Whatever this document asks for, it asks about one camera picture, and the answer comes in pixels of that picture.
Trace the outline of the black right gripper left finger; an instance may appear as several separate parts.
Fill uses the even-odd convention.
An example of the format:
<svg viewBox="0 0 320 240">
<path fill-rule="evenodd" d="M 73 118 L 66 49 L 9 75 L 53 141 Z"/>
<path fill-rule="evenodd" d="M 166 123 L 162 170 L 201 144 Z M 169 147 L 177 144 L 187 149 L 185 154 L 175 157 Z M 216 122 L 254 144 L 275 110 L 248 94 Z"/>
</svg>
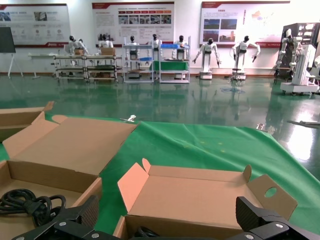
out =
<svg viewBox="0 0 320 240">
<path fill-rule="evenodd" d="M 52 221 L 13 237 L 13 240 L 111 240 L 113 236 L 94 229 L 99 197 L 91 195 L 82 205 L 62 210 Z"/>
</svg>

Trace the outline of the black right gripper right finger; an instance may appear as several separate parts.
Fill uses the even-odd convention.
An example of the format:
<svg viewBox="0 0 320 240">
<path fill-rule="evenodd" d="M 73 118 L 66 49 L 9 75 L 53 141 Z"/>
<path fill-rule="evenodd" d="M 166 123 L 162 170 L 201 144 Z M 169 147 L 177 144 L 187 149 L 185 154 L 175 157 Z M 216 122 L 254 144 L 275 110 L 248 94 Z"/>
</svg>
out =
<svg viewBox="0 0 320 240">
<path fill-rule="evenodd" d="M 231 240 L 319 240 L 320 236 L 288 222 L 273 210 L 254 206 L 244 196 L 235 201 L 236 221 L 243 233 Z"/>
</svg>

